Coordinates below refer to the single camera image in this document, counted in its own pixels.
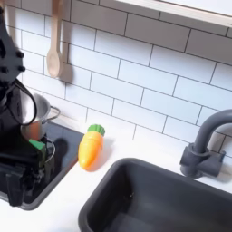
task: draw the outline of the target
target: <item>dark gray faucet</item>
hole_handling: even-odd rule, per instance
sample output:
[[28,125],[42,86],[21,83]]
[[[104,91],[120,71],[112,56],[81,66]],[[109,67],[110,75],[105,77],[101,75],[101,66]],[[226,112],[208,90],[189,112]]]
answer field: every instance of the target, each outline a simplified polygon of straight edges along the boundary
[[180,169],[185,176],[193,179],[203,174],[218,176],[226,153],[215,155],[207,146],[215,129],[227,123],[232,123],[232,110],[217,112],[202,124],[195,143],[185,148],[180,161]]

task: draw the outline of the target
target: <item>sink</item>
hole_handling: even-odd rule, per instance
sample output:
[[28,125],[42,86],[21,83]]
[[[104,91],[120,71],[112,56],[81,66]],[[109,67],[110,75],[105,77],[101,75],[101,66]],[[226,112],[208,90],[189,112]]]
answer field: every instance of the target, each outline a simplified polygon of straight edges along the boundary
[[231,232],[232,195],[139,159],[115,162],[79,215],[82,232]]

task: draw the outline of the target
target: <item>faucet handle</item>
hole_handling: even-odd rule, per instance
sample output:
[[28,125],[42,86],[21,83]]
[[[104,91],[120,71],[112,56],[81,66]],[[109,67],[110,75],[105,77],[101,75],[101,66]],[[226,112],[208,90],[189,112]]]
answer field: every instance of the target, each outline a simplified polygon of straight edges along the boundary
[[196,153],[194,144],[190,143],[185,148],[180,161],[181,172],[190,178],[198,179],[203,173],[217,177],[221,171],[222,162],[226,153],[220,155],[213,154],[209,150],[205,153]]

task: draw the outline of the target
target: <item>wooden spoon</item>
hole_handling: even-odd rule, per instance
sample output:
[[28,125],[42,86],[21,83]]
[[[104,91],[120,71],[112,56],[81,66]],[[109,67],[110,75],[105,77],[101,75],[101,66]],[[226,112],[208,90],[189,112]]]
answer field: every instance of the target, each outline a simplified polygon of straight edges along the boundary
[[60,52],[62,10],[63,0],[53,0],[51,48],[47,54],[48,72],[52,77],[60,76],[63,69],[62,55]]

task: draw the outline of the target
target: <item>black stovetop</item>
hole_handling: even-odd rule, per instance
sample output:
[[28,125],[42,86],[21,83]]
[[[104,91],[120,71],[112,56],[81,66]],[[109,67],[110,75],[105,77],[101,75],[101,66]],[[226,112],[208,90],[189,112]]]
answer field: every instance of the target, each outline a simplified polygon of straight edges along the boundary
[[[55,146],[53,159],[54,172],[48,184],[39,185],[34,190],[32,196],[29,194],[24,197],[24,203],[20,208],[25,210],[37,208],[77,162],[78,147],[83,134],[49,122],[46,137]],[[3,192],[0,192],[0,198],[8,201],[7,195]]]

